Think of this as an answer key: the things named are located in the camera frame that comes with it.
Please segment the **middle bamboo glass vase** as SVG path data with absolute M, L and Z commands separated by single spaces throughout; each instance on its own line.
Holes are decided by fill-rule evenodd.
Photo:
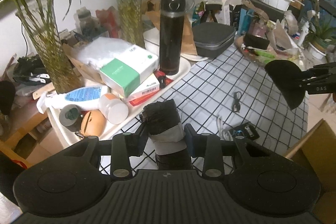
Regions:
M 117 0 L 117 9 L 123 40 L 144 48 L 142 0 Z

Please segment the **black white checkered tablecloth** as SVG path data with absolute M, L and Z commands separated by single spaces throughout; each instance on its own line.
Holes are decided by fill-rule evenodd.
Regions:
M 256 143 L 284 155 L 307 132 L 307 100 L 290 110 L 263 68 L 230 46 L 213 60 L 198 62 L 183 79 L 157 99 L 174 100 L 181 122 L 198 133 L 218 135 L 224 127 L 251 122 L 260 135 Z

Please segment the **white potted plant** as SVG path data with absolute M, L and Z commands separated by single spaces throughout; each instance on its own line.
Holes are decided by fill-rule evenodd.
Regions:
M 305 40 L 325 53 L 328 46 L 335 46 L 335 27 L 328 23 L 322 25 L 312 23 Z

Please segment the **left bamboo glass vase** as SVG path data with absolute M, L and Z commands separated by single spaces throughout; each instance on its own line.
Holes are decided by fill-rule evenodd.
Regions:
M 36 2 L 21 6 L 16 16 L 23 24 L 57 93 L 67 93 L 82 86 L 66 56 L 56 24 L 54 7 Z

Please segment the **brown leather pouch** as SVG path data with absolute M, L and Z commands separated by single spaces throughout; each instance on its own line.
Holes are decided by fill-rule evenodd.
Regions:
M 80 132 L 84 136 L 100 137 L 106 126 L 106 118 L 100 110 L 88 111 L 81 122 Z

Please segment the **small black packet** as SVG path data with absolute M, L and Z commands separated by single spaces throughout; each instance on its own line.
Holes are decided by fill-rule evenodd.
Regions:
M 256 127 L 251 122 L 246 122 L 231 128 L 228 130 L 228 133 L 233 138 L 236 136 L 242 136 L 250 140 L 257 140 L 260 137 Z

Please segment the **black thermos bottle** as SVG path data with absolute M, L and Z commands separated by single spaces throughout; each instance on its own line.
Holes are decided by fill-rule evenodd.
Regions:
M 179 71 L 186 0 L 161 0 L 159 67 L 166 75 Z

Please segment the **dark grey zipper case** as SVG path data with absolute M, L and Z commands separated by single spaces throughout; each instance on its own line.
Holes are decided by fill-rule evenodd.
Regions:
M 234 42 L 236 30 L 232 26 L 215 22 L 201 23 L 192 28 L 197 54 L 217 58 Z

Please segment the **wicker basket with snacks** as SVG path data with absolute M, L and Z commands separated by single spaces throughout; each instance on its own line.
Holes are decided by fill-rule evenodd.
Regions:
M 252 34 L 238 36 L 234 44 L 249 61 L 260 67 L 265 67 L 266 64 L 277 59 L 270 41 L 260 36 Z

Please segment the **white orange pill bottle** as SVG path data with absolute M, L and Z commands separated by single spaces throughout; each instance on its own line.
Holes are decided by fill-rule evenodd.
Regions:
M 99 109 L 103 116 L 112 124 L 122 123 L 129 114 L 127 105 L 112 93 L 107 93 L 100 97 Z

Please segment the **cardboard box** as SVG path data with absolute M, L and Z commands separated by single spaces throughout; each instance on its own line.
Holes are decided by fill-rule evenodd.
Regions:
M 335 223 L 335 132 L 327 121 L 320 120 L 284 156 L 315 172 L 322 190 L 313 213 L 322 223 Z

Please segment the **bamboo glass vase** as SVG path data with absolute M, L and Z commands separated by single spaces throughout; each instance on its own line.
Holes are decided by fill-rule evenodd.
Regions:
M 117 0 L 117 9 L 123 40 L 144 48 L 142 0 Z
M 66 56 L 56 24 L 54 7 L 36 2 L 21 6 L 16 16 L 23 24 L 57 93 L 67 93 L 82 86 Z

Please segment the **grey tape roll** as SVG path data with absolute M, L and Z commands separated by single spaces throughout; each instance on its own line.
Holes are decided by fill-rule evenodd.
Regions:
M 84 116 L 76 105 L 68 105 L 61 109 L 59 121 L 71 132 L 78 132 L 81 129 L 81 123 Z

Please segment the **black taped soft roll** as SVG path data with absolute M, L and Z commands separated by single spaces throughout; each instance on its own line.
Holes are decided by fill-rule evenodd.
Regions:
M 140 119 L 154 144 L 155 161 L 159 170 L 193 168 L 181 117 L 174 100 L 146 105 Z

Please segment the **white spray bottle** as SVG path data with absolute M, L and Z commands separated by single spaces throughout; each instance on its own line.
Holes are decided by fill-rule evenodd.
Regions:
M 109 92 L 105 85 L 86 86 L 63 94 L 43 93 L 37 101 L 37 110 L 44 114 L 48 108 L 63 109 L 75 105 L 81 110 L 90 111 L 100 107 L 100 98 Z

